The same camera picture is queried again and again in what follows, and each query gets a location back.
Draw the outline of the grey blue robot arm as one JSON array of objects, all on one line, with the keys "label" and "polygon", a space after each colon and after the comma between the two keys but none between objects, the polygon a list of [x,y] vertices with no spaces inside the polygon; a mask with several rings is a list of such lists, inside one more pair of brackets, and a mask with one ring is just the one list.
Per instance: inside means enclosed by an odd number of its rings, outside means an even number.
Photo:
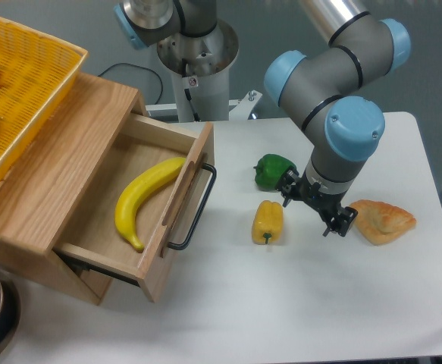
[{"label": "grey blue robot arm", "polygon": [[[302,6],[328,47],[314,58],[285,52],[265,73],[266,93],[314,146],[304,172],[289,168],[277,189],[286,201],[314,209],[328,232],[343,236],[357,212],[342,206],[342,198],[385,128],[379,107],[356,92],[404,64],[411,40],[400,22],[377,20],[358,1]],[[114,14],[129,43],[154,46],[170,71],[179,121],[228,117],[228,71],[239,43],[218,18],[216,2],[121,1]]]}]

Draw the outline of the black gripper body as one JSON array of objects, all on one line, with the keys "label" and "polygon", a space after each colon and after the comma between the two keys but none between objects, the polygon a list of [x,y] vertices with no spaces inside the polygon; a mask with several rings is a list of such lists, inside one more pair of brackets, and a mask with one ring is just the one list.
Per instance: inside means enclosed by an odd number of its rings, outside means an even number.
[{"label": "black gripper body", "polygon": [[297,186],[299,191],[297,201],[304,202],[308,207],[315,210],[320,217],[323,210],[341,205],[341,200],[345,196],[345,192],[332,193],[322,182],[310,182],[306,173],[303,173],[302,177],[299,176]]}]

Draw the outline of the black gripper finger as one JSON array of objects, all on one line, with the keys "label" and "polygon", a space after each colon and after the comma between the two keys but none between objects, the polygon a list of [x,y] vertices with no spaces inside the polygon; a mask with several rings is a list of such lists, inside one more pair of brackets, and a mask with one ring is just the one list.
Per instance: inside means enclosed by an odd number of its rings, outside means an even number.
[{"label": "black gripper finger", "polygon": [[282,203],[283,207],[287,207],[291,201],[297,201],[299,199],[298,182],[299,175],[296,169],[287,169],[281,175],[275,189],[281,193],[284,199]]},{"label": "black gripper finger", "polygon": [[323,210],[321,212],[321,219],[326,224],[326,229],[322,235],[326,237],[329,233],[335,233],[345,237],[357,215],[358,211],[350,206],[336,205]]}]

